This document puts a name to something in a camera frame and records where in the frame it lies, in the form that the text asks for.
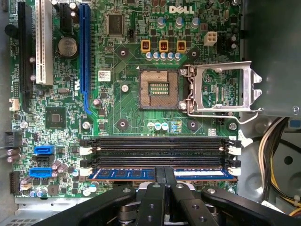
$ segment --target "blue sata port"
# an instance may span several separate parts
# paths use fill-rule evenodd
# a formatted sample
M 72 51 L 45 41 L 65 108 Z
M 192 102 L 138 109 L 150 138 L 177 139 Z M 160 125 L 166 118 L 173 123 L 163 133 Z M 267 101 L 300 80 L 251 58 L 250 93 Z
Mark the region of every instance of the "blue sata port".
M 55 147 L 52 145 L 36 146 L 33 148 L 34 154 L 53 154 L 55 152 Z
M 50 167 L 33 167 L 29 169 L 29 176 L 33 178 L 49 178 L 51 177 Z

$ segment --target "mounting hole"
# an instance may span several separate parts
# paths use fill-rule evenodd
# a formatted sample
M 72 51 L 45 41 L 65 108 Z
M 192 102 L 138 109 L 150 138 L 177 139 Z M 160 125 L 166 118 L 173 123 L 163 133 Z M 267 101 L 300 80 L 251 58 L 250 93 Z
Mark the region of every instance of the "mounting hole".
M 287 156 L 284 158 L 284 163 L 286 165 L 290 165 L 290 164 L 292 164 L 292 162 L 293 162 L 293 158 L 291 156 Z
M 147 216 L 147 221 L 148 221 L 148 222 L 151 222 L 151 221 L 152 221 L 152 216 L 151 216 L 151 215 Z
M 197 209 L 199 208 L 198 205 L 192 205 L 192 207 L 193 207 L 195 210 L 197 210 Z
M 205 217 L 199 217 L 198 218 L 201 222 L 206 222 L 207 221 L 207 219 L 205 218 Z

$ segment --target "integrated circuit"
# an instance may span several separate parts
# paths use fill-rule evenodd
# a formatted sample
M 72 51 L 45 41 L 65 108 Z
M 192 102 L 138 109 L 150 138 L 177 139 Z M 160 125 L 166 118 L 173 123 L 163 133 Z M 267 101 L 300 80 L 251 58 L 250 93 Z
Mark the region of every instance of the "integrated circuit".
M 107 16 L 107 34 L 109 36 L 122 36 L 124 34 L 124 15 L 110 14 Z
M 178 73 L 173 70 L 140 71 L 140 108 L 177 109 Z

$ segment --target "black pcie slot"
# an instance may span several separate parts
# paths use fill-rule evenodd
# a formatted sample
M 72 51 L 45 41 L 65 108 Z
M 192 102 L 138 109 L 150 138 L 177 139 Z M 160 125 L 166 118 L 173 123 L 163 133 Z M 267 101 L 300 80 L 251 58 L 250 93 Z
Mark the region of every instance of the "black pcie slot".
M 19 27 L 19 84 L 23 110 L 29 111 L 29 100 L 32 96 L 33 74 L 29 58 L 32 56 L 32 8 L 25 2 L 18 2 L 18 27 Z

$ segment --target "pcie slot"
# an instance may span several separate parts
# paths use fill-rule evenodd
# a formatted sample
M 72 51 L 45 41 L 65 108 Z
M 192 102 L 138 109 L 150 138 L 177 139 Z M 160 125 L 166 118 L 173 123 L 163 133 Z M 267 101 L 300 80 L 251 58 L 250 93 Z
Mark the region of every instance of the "pcie slot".
M 52 72 L 52 5 L 36 0 L 36 83 L 53 85 Z
M 84 98 L 84 109 L 89 111 L 91 80 L 91 9 L 87 3 L 79 5 L 79 77 L 80 93 Z
M 32 56 L 32 8 L 25 2 L 18 2 L 18 27 L 19 27 L 19 84 L 22 99 L 22 108 L 29 111 L 29 100 L 32 96 L 33 74 L 29 58 Z

